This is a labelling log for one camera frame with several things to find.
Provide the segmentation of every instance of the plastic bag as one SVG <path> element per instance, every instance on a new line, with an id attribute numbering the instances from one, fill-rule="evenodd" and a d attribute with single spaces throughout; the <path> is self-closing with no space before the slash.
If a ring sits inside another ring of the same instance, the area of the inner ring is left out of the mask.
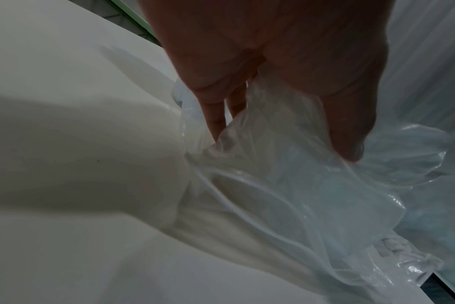
<path id="1" fill-rule="evenodd" d="M 378 272 L 366 250 L 402 218 L 399 192 L 435 178 L 430 173 L 440 166 L 449 135 L 384 120 L 367 138 L 364 158 L 352 164 L 332 150 L 317 98 L 291 90 L 265 68 L 247 100 L 247 110 L 213 146 L 191 129 L 202 126 L 207 136 L 202 115 L 193 119 L 200 110 L 183 104 L 186 159 L 199 181 L 191 186 L 194 194 L 207 191 L 317 273 L 377 286 L 387 296 L 392 277 Z"/>

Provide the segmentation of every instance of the hand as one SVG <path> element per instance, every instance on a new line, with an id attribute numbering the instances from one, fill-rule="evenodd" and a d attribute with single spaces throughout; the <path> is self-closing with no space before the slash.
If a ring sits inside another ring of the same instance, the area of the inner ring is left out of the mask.
<path id="1" fill-rule="evenodd" d="M 320 96 L 334 149 L 358 161 L 376 121 L 392 0 L 139 0 L 215 140 L 246 81 L 268 61 L 293 88 Z"/>

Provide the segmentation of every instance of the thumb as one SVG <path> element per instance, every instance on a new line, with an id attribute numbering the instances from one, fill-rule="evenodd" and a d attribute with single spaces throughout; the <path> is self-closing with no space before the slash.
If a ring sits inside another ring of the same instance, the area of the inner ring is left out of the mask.
<path id="1" fill-rule="evenodd" d="M 348 161 L 362 158 L 364 140 L 375 125 L 378 85 L 387 58 L 386 46 L 359 78 L 334 94 L 320 97 L 332 147 Z"/>

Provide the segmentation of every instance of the clear plastic bag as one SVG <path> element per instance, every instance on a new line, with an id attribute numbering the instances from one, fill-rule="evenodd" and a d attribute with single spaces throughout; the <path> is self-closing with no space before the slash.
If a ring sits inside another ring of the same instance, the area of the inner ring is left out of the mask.
<path id="1" fill-rule="evenodd" d="M 353 164 L 333 151 L 320 101 L 290 89 L 267 68 L 249 86 L 247 102 L 212 146 L 199 136 L 209 133 L 196 103 L 183 104 L 186 159 L 199 182 L 194 193 L 207 191 L 317 273 L 388 295 L 392 277 L 379 272 L 367 250 L 375 252 L 372 245 L 402 218 L 399 192 L 436 177 L 431 172 L 450 136 L 384 119 L 368 136 L 364 158 Z"/>

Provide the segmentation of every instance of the crumpled plastic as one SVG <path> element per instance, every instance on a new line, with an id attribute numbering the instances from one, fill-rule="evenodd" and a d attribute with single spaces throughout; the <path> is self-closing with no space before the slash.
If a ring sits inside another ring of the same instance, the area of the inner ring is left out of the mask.
<path id="1" fill-rule="evenodd" d="M 181 130 L 197 197 L 209 193 L 303 265 L 349 286 L 374 287 L 387 302 L 393 288 L 420 285 L 442 265 L 393 228 L 405 213 L 400 193 L 438 177 L 433 170 L 452 141 L 446 132 L 381 115 L 354 164 L 333 151 L 320 100 L 266 67 L 248 87 L 247 109 L 214 145 L 196 99 L 187 99 Z M 387 266 L 379 267 L 375 247 L 384 247 Z"/>

